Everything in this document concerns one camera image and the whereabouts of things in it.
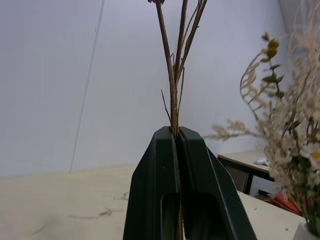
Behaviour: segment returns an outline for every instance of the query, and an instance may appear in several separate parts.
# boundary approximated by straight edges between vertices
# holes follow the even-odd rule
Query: white desk
[[[1,179],[0,239],[121,240],[128,204],[123,195],[134,169]],[[304,221],[248,195],[240,198],[258,240],[291,240]],[[108,208],[113,212],[97,217]]]
[[[269,176],[269,167],[255,164],[255,161],[264,156],[262,151],[246,151],[219,154],[217,158],[226,167],[234,168],[247,173],[244,193],[249,194],[254,176],[273,181]]]

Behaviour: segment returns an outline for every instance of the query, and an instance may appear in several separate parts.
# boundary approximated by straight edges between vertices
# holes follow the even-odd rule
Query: white flower
[[[308,185],[312,188],[320,185],[320,170],[310,172],[308,176]]]
[[[300,150],[300,155],[309,159],[313,169],[320,170],[320,144],[318,142],[305,145]]]

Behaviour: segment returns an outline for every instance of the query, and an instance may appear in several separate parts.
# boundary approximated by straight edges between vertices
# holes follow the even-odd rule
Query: white wall
[[[67,172],[101,0],[0,1],[0,176]]]
[[[0,176],[68,171],[71,163],[73,171],[137,164],[154,131],[169,124],[155,5],[105,0],[74,149],[102,1],[24,2],[0,3]],[[163,5],[172,49],[180,2]],[[182,126],[201,135],[227,118],[253,126],[239,81],[264,31],[285,32],[277,0],[208,1],[186,63]],[[251,138],[208,144],[215,153],[262,145]]]

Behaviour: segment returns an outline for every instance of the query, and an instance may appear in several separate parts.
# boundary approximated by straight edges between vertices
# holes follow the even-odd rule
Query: dried leaf
[[[276,49],[277,47],[279,47],[279,42],[275,39],[272,39],[269,43],[268,43],[268,48],[270,49]]]
[[[277,91],[277,92],[275,93],[275,95],[276,95],[278,98],[282,99],[282,98],[284,97],[285,93],[284,93],[283,91]]]
[[[277,82],[277,77],[276,75],[272,74],[271,76],[266,76],[262,78],[262,81],[271,84],[271,83],[276,83]]]
[[[281,64],[275,64],[273,66],[270,67],[270,69],[275,70],[276,68],[280,67]]]
[[[277,49],[272,47],[268,48],[268,52],[266,53],[269,59],[272,59],[275,55],[277,55]]]
[[[300,125],[300,122],[299,121],[294,121],[293,123],[292,123],[292,128],[293,129],[295,129],[296,127],[298,127]]]
[[[261,36],[261,38],[265,41],[269,41],[269,35],[267,32],[264,33],[264,35]]]
[[[262,63],[268,63],[270,60],[268,58],[262,58],[260,61]]]
[[[280,82],[282,81],[282,79],[284,79],[284,76],[278,77],[277,80],[276,80],[276,82],[277,82],[277,83],[280,83]]]

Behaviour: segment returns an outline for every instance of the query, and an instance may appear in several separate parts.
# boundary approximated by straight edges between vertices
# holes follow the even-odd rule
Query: table leg
[[[246,183],[244,187],[244,193],[249,195],[250,194],[250,189],[251,189],[251,184],[252,184],[252,179],[254,176],[252,174],[248,174],[248,177],[246,178]]]

